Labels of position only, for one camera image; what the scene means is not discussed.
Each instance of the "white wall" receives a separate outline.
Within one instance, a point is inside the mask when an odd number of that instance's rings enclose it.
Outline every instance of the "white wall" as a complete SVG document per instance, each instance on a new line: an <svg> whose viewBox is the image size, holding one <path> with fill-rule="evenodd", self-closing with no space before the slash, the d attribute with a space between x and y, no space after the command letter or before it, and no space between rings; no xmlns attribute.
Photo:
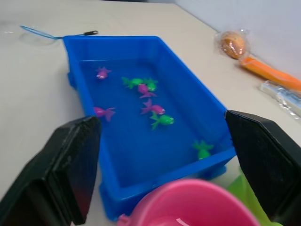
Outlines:
<svg viewBox="0 0 301 226"><path fill-rule="evenodd" d="M300 0L175 0L218 31L247 29L251 51L301 79Z"/></svg>

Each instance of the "orange toy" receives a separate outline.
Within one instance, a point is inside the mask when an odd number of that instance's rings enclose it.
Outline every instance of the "orange toy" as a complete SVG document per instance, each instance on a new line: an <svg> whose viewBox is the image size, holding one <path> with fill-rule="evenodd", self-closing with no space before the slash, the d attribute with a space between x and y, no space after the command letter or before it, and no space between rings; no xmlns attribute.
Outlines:
<svg viewBox="0 0 301 226"><path fill-rule="evenodd" d="M245 54L246 42L238 32L225 32L220 38L220 48L228 56L238 59Z"/></svg>
<svg viewBox="0 0 301 226"><path fill-rule="evenodd" d="M241 59L240 64L244 68L260 75L261 77L267 80L276 82L277 84L287 89L293 89L295 91L301 92L301 81L289 74L286 74L268 65L265 65L264 63L255 60L252 57L246 57L244 59Z"/></svg>

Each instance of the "pink toy fish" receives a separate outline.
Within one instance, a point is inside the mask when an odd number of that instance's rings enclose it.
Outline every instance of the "pink toy fish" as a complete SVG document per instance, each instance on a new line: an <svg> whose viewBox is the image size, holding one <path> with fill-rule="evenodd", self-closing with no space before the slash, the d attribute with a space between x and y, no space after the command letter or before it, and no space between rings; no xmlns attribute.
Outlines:
<svg viewBox="0 0 301 226"><path fill-rule="evenodd" d="M115 114L115 112L112 111L113 109L115 109L114 107L108 108L107 110L104 110L100 107L94 107L93 109L94 109L97 117L105 116L105 119L107 121L111 121L111 117L113 116L113 114Z"/></svg>
<svg viewBox="0 0 301 226"><path fill-rule="evenodd" d="M149 88L147 88L147 85L144 83L138 86L138 92L143 94L140 98L157 96L156 94L149 92Z"/></svg>
<svg viewBox="0 0 301 226"><path fill-rule="evenodd" d="M96 71L98 72L96 76L98 79L106 79L108 77L108 73L112 72L111 70L108 70L105 67L99 67Z"/></svg>
<svg viewBox="0 0 301 226"><path fill-rule="evenodd" d="M165 110L163 107L159 105L153 105L151 99L149 99L147 102L143 103L146 107L142 108L141 114L146 114L147 112L154 111L156 114L164 114Z"/></svg>

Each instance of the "pink bucket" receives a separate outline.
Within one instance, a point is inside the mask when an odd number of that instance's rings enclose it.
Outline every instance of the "pink bucket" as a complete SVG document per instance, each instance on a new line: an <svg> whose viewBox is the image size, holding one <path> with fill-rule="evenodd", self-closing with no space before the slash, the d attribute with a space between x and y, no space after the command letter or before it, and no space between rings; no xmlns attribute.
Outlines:
<svg viewBox="0 0 301 226"><path fill-rule="evenodd" d="M197 179L165 184L146 195L117 226L260 226L224 189Z"/></svg>

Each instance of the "plastic bag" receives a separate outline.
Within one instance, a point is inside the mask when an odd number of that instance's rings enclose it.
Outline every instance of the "plastic bag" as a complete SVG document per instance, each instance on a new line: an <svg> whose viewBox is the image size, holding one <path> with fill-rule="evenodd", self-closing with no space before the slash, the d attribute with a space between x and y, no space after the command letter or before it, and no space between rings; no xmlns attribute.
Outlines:
<svg viewBox="0 0 301 226"><path fill-rule="evenodd" d="M265 81L259 89L276 99L282 109L301 123L301 95L299 92L287 90L271 81Z"/></svg>
<svg viewBox="0 0 301 226"><path fill-rule="evenodd" d="M214 39L215 46L221 53L233 59L240 59L250 53L247 33L245 30L218 33Z"/></svg>

